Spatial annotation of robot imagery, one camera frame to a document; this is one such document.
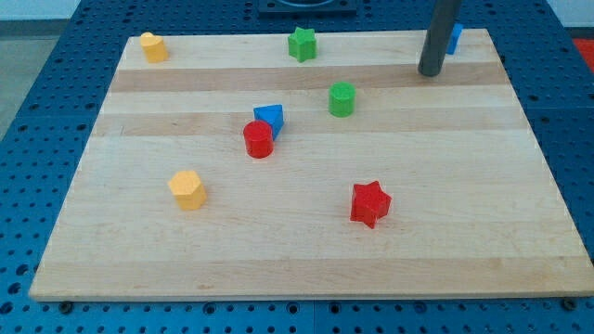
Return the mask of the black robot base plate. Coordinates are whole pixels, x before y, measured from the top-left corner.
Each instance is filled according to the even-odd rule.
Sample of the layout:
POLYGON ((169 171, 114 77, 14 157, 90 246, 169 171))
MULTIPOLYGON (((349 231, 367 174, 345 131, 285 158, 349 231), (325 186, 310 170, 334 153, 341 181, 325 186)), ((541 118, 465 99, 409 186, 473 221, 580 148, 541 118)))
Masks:
POLYGON ((316 15, 316 14, 354 14, 358 0, 257 0, 258 14, 316 15))

